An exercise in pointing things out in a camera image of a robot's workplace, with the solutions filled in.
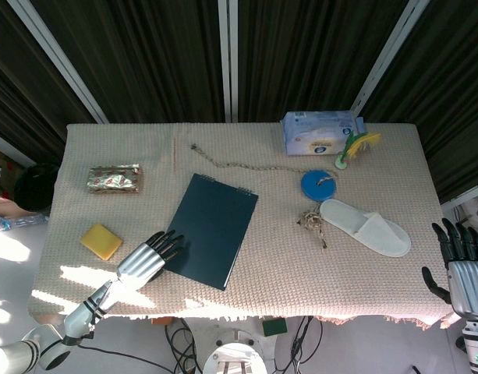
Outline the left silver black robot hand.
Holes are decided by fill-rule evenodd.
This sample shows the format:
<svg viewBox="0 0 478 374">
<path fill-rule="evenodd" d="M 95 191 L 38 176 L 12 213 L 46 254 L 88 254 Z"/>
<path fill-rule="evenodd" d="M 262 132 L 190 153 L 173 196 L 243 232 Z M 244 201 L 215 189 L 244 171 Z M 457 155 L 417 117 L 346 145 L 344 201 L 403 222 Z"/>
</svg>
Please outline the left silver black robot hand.
<svg viewBox="0 0 478 374">
<path fill-rule="evenodd" d="M 155 279 L 183 249 L 184 236 L 159 231 L 138 245 L 117 268 L 118 280 L 126 289 L 137 291 Z"/>
</svg>

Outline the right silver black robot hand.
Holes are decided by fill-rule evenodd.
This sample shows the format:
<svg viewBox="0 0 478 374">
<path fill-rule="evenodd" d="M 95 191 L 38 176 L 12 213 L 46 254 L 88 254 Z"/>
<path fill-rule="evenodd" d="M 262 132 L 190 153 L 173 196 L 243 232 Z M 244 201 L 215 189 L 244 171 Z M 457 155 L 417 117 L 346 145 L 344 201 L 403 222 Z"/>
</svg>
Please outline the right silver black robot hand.
<svg viewBox="0 0 478 374">
<path fill-rule="evenodd" d="M 438 286 L 430 269 L 422 276 L 429 291 L 450 305 L 464 319 L 478 321 L 478 232 L 444 218 L 432 228 L 440 244 L 448 288 Z"/>
</svg>

